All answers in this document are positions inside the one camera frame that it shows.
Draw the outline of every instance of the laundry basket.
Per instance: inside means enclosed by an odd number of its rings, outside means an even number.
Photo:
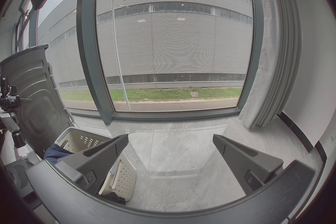
[[[88,147],[103,143],[110,137],[92,133],[83,129],[70,127],[55,141],[67,151],[77,153]],[[129,201],[133,195],[137,173],[126,156],[121,153],[108,172],[99,194],[105,196],[115,192],[119,197]]]

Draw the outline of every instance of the corrugated metal facade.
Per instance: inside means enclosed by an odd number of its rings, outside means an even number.
[[[38,27],[40,44],[50,43],[76,24],[70,16],[55,29],[49,29],[76,8],[77,0],[63,0]],[[252,17],[252,6],[242,0],[126,0],[123,5],[159,1],[185,1],[227,8]],[[97,14],[112,9],[112,0],[100,0]],[[149,12],[115,20],[118,52],[123,75],[162,73],[245,74],[251,52],[251,25],[210,14],[188,12]],[[106,76],[118,75],[113,44],[112,21],[97,25],[100,56]],[[77,36],[66,38],[47,49],[55,80],[85,79],[78,52]],[[126,88],[223,87],[243,82],[133,83]],[[87,87],[62,90],[87,90]]]

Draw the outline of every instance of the grass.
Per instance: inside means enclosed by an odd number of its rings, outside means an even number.
[[[241,87],[223,88],[192,88],[191,91],[198,92],[198,98],[221,98],[239,96]],[[63,100],[92,101],[90,92],[61,92]],[[112,100],[123,101],[124,93],[122,90],[110,90]],[[189,88],[175,89],[130,89],[126,90],[129,101],[141,100],[170,100],[170,99],[191,99]]]

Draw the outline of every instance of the road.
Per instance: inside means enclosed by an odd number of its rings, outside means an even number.
[[[159,111],[184,111],[200,109],[221,109],[236,106],[238,97],[222,98],[215,100],[183,100],[167,102],[130,102],[132,111],[159,112]],[[93,102],[63,101],[69,108],[97,110]],[[127,111],[126,102],[114,102],[117,111]]]

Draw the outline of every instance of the gray curtain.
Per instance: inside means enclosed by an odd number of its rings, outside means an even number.
[[[262,0],[264,37],[258,71],[239,119],[265,126],[288,100],[299,64],[301,29],[295,0]]]

